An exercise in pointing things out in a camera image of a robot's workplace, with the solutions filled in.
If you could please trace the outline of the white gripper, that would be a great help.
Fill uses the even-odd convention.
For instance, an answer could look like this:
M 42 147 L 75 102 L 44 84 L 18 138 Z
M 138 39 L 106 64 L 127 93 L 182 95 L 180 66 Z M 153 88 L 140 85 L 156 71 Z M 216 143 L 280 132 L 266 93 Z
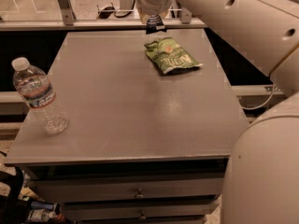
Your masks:
M 171 5 L 172 0 L 136 0 L 136 7 L 143 24 L 147 23 L 149 15 L 166 16 Z

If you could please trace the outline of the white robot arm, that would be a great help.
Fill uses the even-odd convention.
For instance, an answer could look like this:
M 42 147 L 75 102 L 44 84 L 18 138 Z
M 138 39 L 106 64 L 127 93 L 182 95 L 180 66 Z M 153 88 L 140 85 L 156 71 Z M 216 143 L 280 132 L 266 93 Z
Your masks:
M 167 0 L 137 0 L 142 14 Z M 235 143 L 222 192 L 221 224 L 299 224 L 299 17 L 290 0 L 177 0 L 261 70 L 286 100 Z

